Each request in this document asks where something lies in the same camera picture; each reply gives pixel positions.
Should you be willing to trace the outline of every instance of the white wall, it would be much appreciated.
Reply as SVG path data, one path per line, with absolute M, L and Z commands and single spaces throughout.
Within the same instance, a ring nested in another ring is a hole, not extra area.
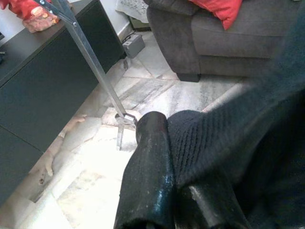
M 117 34 L 119 34 L 128 24 L 127 16 L 115 10 L 117 0 L 100 0 L 102 3 L 113 27 Z
M 126 15 L 115 10 L 116 0 L 100 1 L 116 33 L 119 34 L 129 24 Z M 0 32 L 5 36 L 5 38 L 0 41 L 0 46 L 23 29 L 24 27 L 21 20 L 9 11 L 8 7 L 5 10 L 0 9 Z
M 8 7 L 5 10 L 0 9 L 0 32 L 5 36 L 0 41 L 0 46 L 24 29 L 21 22 L 21 19 L 9 11 Z

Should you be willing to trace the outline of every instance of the red object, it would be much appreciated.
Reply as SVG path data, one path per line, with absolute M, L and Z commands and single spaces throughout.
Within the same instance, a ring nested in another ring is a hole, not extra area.
M 0 8 L 5 9 L 9 5 L 10 11 L 15 13 L 17 17 L 27 20 L 31 17 L 32 9 L 40 6 L 33 0 L 0 0 Z
M 197 6 L 204 8 L 219 18 L 225 30 L 229 29 L 235 21 L 242 0 L 189 0 Z

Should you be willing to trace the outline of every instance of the floor tile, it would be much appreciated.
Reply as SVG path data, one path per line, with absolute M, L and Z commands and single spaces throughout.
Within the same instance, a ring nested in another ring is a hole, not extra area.
M 145 48 L 139 52 L 137 59 L 145 66 L 149 73 L 157 78 L 170 69 L 152 32 L 143 35 Z
M 72 229 L 61 208 L 51 194 L 43 196 L 18 229 Z
M 82 150 L 81 161 L 88 168 L 107 178 L 121 180 L 124 169 L 137 147 L 135 131 L 125 129 L 122 139 L 122 148 L 116 149 L 118 128 L 103 125 L 94 140 Z
M 82 123 L 76 124 L 74 130 L 66 134 L 62 149 L 72 151 L 85 141 L 93 138 L 98 128 L 101 126 L 100 118 L 86 117 Z
M 125 72 L 124 77 L 153 78 L 153 76 L 146 70 L 144 65 L 137 59 L 137 57 L 130 60 L 130 67 Z
M 58 199 L 74 229 L 112 229 L 119 202 L 121 182 L 83 171 Z
M 144 115 L 159 111 L 167 117 L 181 110 L 201 111 L 240 79 L 204 77 L 198 83 L 178 80 L 122 78 L 115 90 L 126 109 Z M 104 106 L 111 106 L 109 100 Z
M 52 178 L 46 187 L 46 192 L 53 194 L 55 199 L 68 188 L 68 186 L 79 176 L 79 174 L 85 169 L 80 156 L 75 152 L 70 152 L 70 157 L 68 157 L 64 163 L 60 164 L 54 162 L 54 165 L 59 165 L 60 169 L 57 174 Z
M 167 72 L 163 73 L 162 75 L 158 76 L 158 79 L 162 80 L 179 80 L 176 73 L 174 73 L 171 69 Z
M 210 103 L 208 106 L 206 106 L 202 110 L 202 112 L 206 113 L 206 112 L 209 112 L 209 111 L 223 105 L 224 103 L 233 99 L 237 95 L 241 94 L 249 86 L 251 86 L 251 84 L 249 84 L 246 80 L 240 80 L 233 87 L 231 87 L 229 90 L 227 90 L 221 96 L 219 96 L 217 99 L 215 99 L 212 103 Z

